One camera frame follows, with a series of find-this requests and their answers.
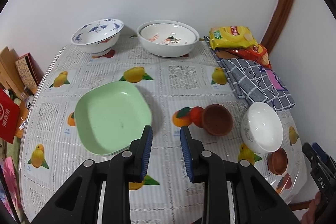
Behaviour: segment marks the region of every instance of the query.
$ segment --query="bowl rim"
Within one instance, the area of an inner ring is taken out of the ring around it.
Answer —
[[[246,111],[246,118],[248,119],[248,116],[249,116],[249,114],[250,114],[250,110],[255,109],[255,107],[256,107],[256,106],[259,106],[259,105],[263,105],[263,106],[266,107],[267,109],[272,110],[272,111],[276,114],[276,116],[278,117],[276,120],[278,121],[278,125],[279,125],[279,127],[281,127],[281,130],[282,130],[282,134],[281,134],[281,135],[282,135],[282,138],[281,138],[280,145],[279,145],[278,148],[275,150],[275,151],[277,151],[277,150],[281,147],[281,144],[282,144],[282,142],[283,142],[283,140],[284,140],[284,130],[283,130],[283,127],[282,127],[281,120],[280,120],[278,114],[276,113],[276,111],[275,111],[270,105],[268,105],[268,104],[266,104],[266,103],[264,103],[264,102],[254,102],[252,105],[250,105],[250,107],[249,107],[248,110]],[[250,130],[250,129],[249,129],[249,131],[251,132],[252,136],[255,138],[255,136],[254,136],[254,134],[253,134],[253,131]],[[259,146],[262,150],[267,151],[267,153],[273,153],[273,152],[275,152],[275,151],[270,151],[270,150],[264,148],[263,145],[261,145],[261,144],[258,143],[257,141],[255,141],[255,143],[256,143],[256,145]]]
[[[277,172],[277,170],[275,169],[274,164],[273,164],[274,155],[275,155],[275,153],[278,152],[278,151],[279,151],[279,153],[284,154],[284,155],[286,156],[285,161],[284,161],[284,163],[286,164],[286,168],[283,170],[282,173],[281,173],[281,172]],[[286,170],[287,170],[287,168],[288,168],[288,156],[287,156],[287,153],[286,153],[285,149],[283,149],[282,147],[279,147],[276,151],[272,152],[272,153],[268,156],[267,161],[268,161],[268,162],[267,162],[268,169],[269,169],[273,174],[275,174],[275,175],[279,175],[279,176],[281,176],[283,173],[286,172]]]
[[[73,36],[75,35],[76,32],[78,32],[78,31],[80,31],[80,30],[82,29],[82,27],[81,27],[81,28],[78,28],[78,29],[72,34],[72,36],[71,36],[71,38],[70,38],[70,42],[71,42],[71,44],[74,44],[74,45],[76,45],[76,46],[90,45],[90,44],[94,44],[94,43],[98,43],[98,42],[104,41],[104,40],[106,40],[106,39],[110,39],[110,38],[112,38],[113,36],[115,36],[117,33],[121,32],[121,30],[124,28],[125,24],[124,24],[123,21],[121,21],[120,19],[117,19],[117,18],[103,18],[103,19],[99,19],[99,20],[92,21],[92,22],[90,22],[90,23],[88,23],[88,24],[85,24],[85,25],[93,24],[93,23],[95,23],[95,22],[98,22],[98,21],[104,21],[104,20],[108,20],[108,19],[118,20],[118,21],[121,23],[121,28],[120,28],[120,30],[117,31],[116,33],[114,33],[112,36],[110,36],[110,37],[106,37],[106,38],[101,39],[101,40],[99,40],[99,41],[93,41],[93,42],[88,42],[88,43],[75,43],[75,42],[72,41],[72,38],[73,38]]]
[[[187,28],[188,30],[192,31],[195,35],[195,41],[190,43],[190,44],[181,44],[181,45],[164,45],[164,44],[157,44],[157,43],[153,43],[149,40],[147,40],[146,38],[144,38],[140,32],[142,31],[142,29],[144,29],[145,27],[149,26],[149,25],[154,25],[154,24],[160,24],[160,23],[168,23],[168,24],[174,24],[174,25],[179,25],[181,27]],[[200,35],[199,33],[191,26],[184,24],[182,22],[178,22],[178,21],[174,21],[174,20],[165,20],[165,19],[159,19],[159,20],[152,20],[152,21],[148,21],[146,23],[141,24],[137,30],[136,30],[136,34],[138,35],[138,37],[141,37],[142,39],[146,40],[147,42],[150,42],[152,44],[157,44],[157,45],[161,45],[161,46],[169,46],[169,47],[181,47],[181,46],[190,46],[195,44],[196,42],[199,41],[200,39]]]
[[[211,108],[220,108],[223,112],[225,112],[228,115],[229,120],[230,120],[230,126],[226,129],[226,131],[224,132],[224,134],[215,134],[215,133],[213,133],[213,131],[209,130],[209,128],[207,127],[207,123],[205,122],[205,115],[206,115],[207,111],[209,111],[209,109],[211,109]],[[208,105],[203,110],[201,117],[202,117],[202,124],[203,124],[204,130],[208,134],[210,134],[212,136],[217,136],[217,137],[226,136],[226,135],[228,135],[231,132],[231,130],[233,128],[233,118],[232,118],[232,115],[231,115],[230,111],[225,106],[223,106],[221,104],[211,104],[211,105]]]

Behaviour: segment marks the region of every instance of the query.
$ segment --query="white bowl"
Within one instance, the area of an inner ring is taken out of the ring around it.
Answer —
[[[277,151],[284,136],[279,116],[262,102],[249,107],[243,116],[240,131],[247,147],[260,154]]]
[[[140,25],[137,35],[142,46],[162,57],[179,57],[189,53],[199,40],[198,32],[180,22],[154,20]]]
[[[71,43],[93,56],[108,53],[118,41],[124,23],[118,19],[101,19],[84,25],[71,37]]]

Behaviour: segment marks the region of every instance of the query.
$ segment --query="bowl base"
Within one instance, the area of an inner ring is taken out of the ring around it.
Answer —
[[[107,54],[110,50],[111,50],[111,47],[109,47],[105,51],[91,54],[91,56],[93,56],[93,57],[100,57],[100,56],[103,56],[103,55]]]

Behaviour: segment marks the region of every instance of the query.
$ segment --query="pink cloth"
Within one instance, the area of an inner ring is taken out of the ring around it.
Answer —
[[[3,164],[1,164],[1,167],[2,167],[2,171],[4,174],[5,180],[6,180],[8,190],[10,192],[10,196],[15,206],[15,210],[17,212],[17,215],[19,216],[19,219],[21,220],[22,219],[22,207],[21,207],[19,190],[16,184],[16,176],[15,176],[15,170],[14,170],[12,157],[6,158]],[[0,198],[2,202],[4,203],[5,207],[7,208],[7,210],[11,213],[11,208],[9,206],[8,200],[6,199],[4,189],[1,183],[0,183]]]

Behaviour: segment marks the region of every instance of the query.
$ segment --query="orange fruit print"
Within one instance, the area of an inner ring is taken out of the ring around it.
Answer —
[[[76,124],[75,124],[75,117],[74,117],[74,113],[73,112],[68,117],[68,125],[70,125],[71,127],[76,126]]]
[[[197,125],[199,128],[203,128],[202,125],[202,113],[204,111],[203,107],[195,106],[190,111],[190,120]]]
[[[189,126],[191,125],[190,115],[189,113],[183,117],[177,118],[177,114],[179,111],[176,111],[172,117],[173,124],[177,127]]]

